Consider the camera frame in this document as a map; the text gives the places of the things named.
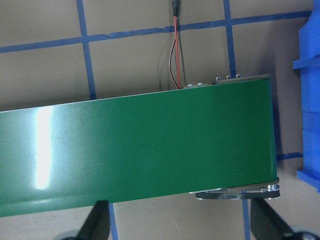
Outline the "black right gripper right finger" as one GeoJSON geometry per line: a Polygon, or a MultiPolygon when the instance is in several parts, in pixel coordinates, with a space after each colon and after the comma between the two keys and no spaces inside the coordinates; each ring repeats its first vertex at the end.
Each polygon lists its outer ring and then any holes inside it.
{"type": "Polygon", "coordinates": [[[294,231],[262,198],[250,205],[250,230],[256,240],[293,240],[294,231]]]}

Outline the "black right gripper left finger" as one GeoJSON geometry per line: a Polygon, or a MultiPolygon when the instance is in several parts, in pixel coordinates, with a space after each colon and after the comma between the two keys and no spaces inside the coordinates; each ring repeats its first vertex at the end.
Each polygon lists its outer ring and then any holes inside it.
{"type": "Polygon", "coordinates": [[[87,216],[76,240],[107,240],[110,235],[109,202],[97,201],[87,216]]]}

